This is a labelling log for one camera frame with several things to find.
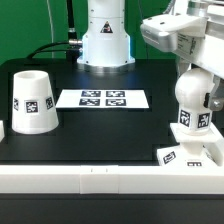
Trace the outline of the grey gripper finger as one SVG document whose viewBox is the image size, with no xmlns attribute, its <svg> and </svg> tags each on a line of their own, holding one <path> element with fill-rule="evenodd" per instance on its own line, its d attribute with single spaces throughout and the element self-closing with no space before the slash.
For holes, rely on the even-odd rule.
<svg viewBox="0 0 224 224">
<path fill-rule="evenodd" d="M 177 77 L 180 77 L 182 74 L 191 69 L 191 63 L 186 61 L 185 59 L 178 57 L 176 59 L 176 70 Z"/>
<path fill-rule="evenodd" d="M 221 111 L 224 108 L 224 79 L 214 78 L 214 87 L 205 95 L 204 106 L 211 111 Z"/>
</svg>

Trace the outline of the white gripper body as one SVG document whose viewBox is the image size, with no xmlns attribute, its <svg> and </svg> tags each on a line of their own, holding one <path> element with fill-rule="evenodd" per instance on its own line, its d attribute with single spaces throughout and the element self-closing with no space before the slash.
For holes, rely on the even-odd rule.
<svg viewBox="0 0 224 224">
<path fill-rule="evenodd" d="M 224 79 L 224 0 L 171 0 L 140 30 L 147 44 Z"/>
</svg>

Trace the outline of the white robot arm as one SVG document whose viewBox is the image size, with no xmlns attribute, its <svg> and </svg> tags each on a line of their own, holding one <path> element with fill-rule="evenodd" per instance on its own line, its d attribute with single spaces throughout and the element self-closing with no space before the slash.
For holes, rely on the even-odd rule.
<svg viewBox="0 0 224 224">
<path fill-rule="evenodd" d="M 206 106 L 224 108 L 224 0 L 171 0 L 166 11 L 142 21 L 144 41 L 179 57 L 180 72 L 194 64 L 214 74 Z M 124 0 L 88 0 L 88 30 L 80 66 L 102 71 L 134 61 L 124 30 Z"/>
</svg>

